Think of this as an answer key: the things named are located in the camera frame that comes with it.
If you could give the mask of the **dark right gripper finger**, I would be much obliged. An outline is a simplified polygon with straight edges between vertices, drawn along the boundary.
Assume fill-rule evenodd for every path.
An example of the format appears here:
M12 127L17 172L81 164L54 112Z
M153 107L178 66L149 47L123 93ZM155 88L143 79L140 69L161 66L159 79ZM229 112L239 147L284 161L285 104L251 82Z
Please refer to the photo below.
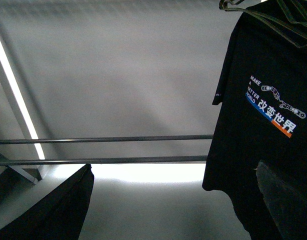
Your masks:
M307 185L260 161L258 187L284 240L307 240Z

